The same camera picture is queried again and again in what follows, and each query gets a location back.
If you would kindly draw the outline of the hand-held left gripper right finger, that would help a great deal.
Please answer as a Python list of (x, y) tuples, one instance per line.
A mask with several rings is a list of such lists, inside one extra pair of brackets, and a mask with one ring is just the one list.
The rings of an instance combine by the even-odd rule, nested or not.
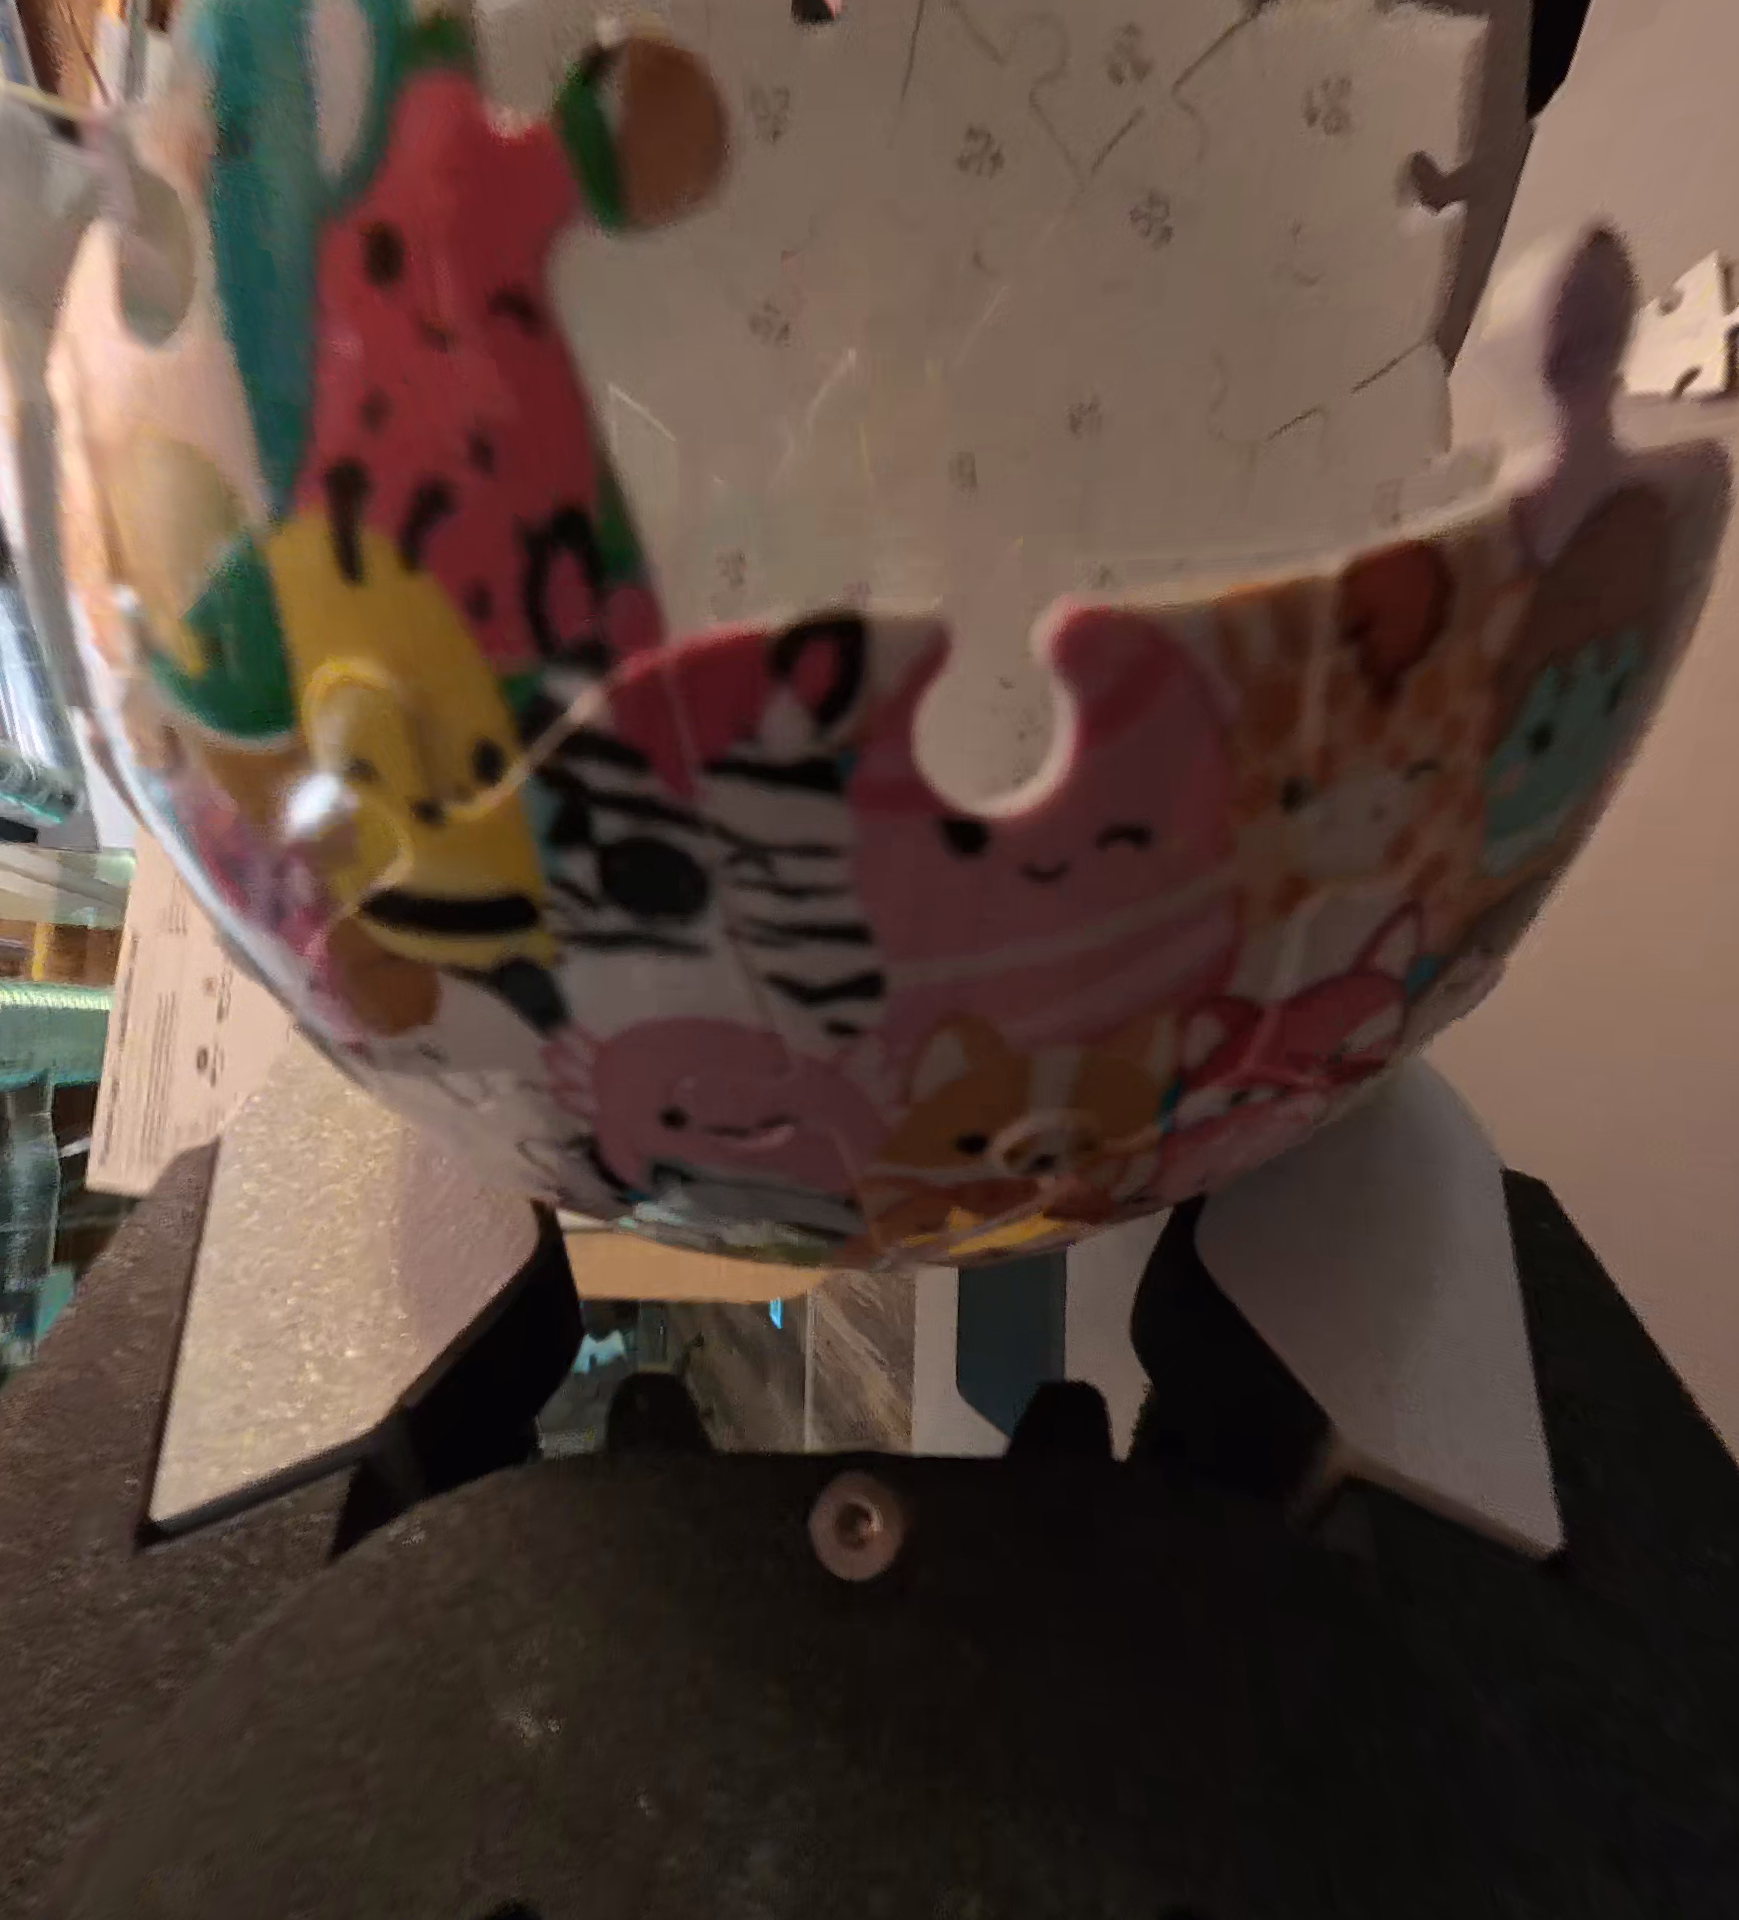
[(1132, 1455), (1299, 1517), (1367, 1481), (1546, 1561), (1566, 1535), (1517, 1262), (1495, 1145), (1411, 1058), (1170, 1213), (1130, 1313)]

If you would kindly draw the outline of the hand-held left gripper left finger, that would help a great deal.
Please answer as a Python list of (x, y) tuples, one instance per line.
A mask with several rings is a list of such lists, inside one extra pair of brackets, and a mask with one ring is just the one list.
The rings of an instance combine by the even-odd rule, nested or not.
[(216, 1149), (149, 1528), (226, 1522), (355, 1466), (537, 1243), (525, 1196), (281, 1044)]

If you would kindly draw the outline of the colourful cartoon puzzle ball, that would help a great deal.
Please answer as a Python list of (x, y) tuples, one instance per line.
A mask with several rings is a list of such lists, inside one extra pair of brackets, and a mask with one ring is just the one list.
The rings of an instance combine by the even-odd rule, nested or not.
[(784, 1264), (1191, 1203), (1501, 981), (1712, 584), (1526, 4), (173, 4), (0, 74), (0, 482), (233, 952)]

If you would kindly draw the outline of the puzzle ball cardboard box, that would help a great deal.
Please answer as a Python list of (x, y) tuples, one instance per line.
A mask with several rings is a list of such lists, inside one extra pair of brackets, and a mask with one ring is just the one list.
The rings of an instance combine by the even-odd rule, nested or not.
[(221, 944), (160, 846), (138, 835), (89, 1186), (144, 1198), (168, 1165), (223, 1134), (292, 1028), (281, 1000)]

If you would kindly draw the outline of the white loose puzzle piece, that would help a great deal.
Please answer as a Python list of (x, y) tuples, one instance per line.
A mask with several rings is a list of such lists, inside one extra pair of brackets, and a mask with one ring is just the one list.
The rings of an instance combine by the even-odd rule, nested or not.
[(1723, 252), (1709, 252), (1646, 300), (1624, 351), (1622, 394), (1721, 402), (1739, 392), (1739, 295)]

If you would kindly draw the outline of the light wooden rounded board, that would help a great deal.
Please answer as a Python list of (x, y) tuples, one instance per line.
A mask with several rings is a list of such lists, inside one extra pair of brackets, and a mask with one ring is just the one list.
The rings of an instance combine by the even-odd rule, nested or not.
[(560, 1228), (582, 1301), (767, 1307), (802, 1300), (832, 1278), (828, 1266), (726, 1258), (604, 1227), (564, 1220)]

